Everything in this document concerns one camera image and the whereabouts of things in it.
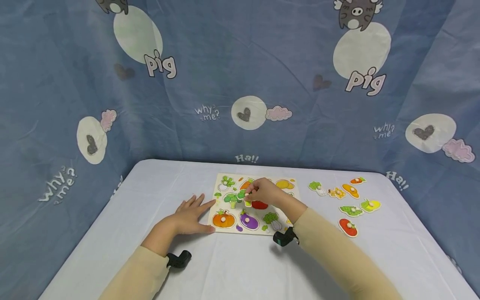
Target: hand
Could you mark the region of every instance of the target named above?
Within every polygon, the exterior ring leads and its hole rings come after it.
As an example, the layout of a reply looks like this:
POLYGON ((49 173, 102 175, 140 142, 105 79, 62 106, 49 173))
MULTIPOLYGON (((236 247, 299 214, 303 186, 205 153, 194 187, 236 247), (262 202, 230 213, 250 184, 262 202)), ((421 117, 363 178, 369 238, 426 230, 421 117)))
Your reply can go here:
POLYGON ((262 201, 265 204, 278 207, 292 224, 295 224, 308 208, 305 204, 281 190, 267 178, 260 178, 252 182, 245 191, 245 194, 249 194, 244 198, 245 201, 262 201))
POLYGON ((201 194, 198 198, 193 195, 189 200, 183 201, 173 215, 166 218, 170 219, 169 221, 175 224, 177 234, 215 232, 214 227, 198 223, 198 218, 200 215, 210 209, 210 207, 216 203, 216 200, 214 199, 202 204, 204 198, 204 194, 201 194))
POLYGON ((248 202, 262 201, 265 204, 275 207, 278 207, 281 201, 293 198, 267 178, 260 178, 252 182, 245 191, 245 194, 249 194, 245 197, 245 200, 248 202))
POLYGON ((173 238, 178 234, 212 233, 215 228, 198 223, 201 214, 215 205, 215 200, 202 204, 205 195, 192 196, 183 201, 177 211, 164 218, 152 228, 142 246, 160 256, 166 257, 173 238))

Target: right hand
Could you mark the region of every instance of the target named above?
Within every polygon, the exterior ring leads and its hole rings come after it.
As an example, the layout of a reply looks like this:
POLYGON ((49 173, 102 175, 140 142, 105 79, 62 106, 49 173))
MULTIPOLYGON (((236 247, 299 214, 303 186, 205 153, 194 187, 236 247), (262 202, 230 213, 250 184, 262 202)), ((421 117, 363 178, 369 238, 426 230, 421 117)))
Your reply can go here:
POLYGON ((265 177, 252 182, 245 193, 248 194, 245 201, 262 201, 275 207, 279 207, 280 203, 288 198, 293 198, 265 177))
POLYGON ((293 224, 307 210, 307 206, 287 194, 267 178, 260 178, 252 182, 244 200, 248 202, 262 201, 265 204, 279 208, 293 224))

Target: beige sleeve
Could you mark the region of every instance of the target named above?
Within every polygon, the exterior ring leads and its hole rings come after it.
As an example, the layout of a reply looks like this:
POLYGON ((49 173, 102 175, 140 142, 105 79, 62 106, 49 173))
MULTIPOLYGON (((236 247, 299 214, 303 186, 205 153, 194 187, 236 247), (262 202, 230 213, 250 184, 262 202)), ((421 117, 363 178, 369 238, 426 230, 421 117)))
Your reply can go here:
POLYGON ((311 255, 353 300, 401 300, 375 263, 345 234, 308 208, 293 226, 300 247, 311 255))
POLYGON ((139 246, 99 300, 152 300, 168 274, 168 258, 139 246))

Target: wooden puzzle board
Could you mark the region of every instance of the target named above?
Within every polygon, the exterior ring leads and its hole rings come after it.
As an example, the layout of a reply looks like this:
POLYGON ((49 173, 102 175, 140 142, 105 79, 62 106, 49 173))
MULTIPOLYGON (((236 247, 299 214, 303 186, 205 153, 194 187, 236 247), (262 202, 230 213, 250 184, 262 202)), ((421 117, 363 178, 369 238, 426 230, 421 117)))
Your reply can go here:
MULTIPOLYGON (((262 176, 219 173, 213 195, 216 204, 210 209, 208 224, 217 232, 273 236, 292 226, 285 214, 260 201, 244 201, 245 190, 262 176)), ((297 181, 290 177, 268 177, 277 187, 300 200, 297 181)))

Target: white tablecloth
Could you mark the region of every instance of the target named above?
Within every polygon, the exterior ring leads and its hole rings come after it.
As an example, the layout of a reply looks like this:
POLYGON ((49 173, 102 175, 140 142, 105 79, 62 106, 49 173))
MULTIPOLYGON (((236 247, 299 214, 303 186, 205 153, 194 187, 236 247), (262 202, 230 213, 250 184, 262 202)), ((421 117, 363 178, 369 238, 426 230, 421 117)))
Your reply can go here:
MULTIPOLYGON (((380 210, 353 219, 359 229, 354 242, 405 300, 479 299, 381 174, 165 160, 146 160, 134 167, 40 299, 96 300, 157 221, 194 193, 213 198, 217 173, 296 178, 302 201, 333 224, 346 217, 340 206, 358 206, 363 198, 378 200, 380 210), (308 189, 311 181, 326 189, 341 188, 360 176, 367 182, 357 186, 359 200, 319 197, 308 189)), ((295 243, 281 248, 271 237, 215 233, 178 237, 171 251, 179 255, 184 249, 192 253, 192 260, 183 271, 170 272, 156 299, 347 299, 295 243)))

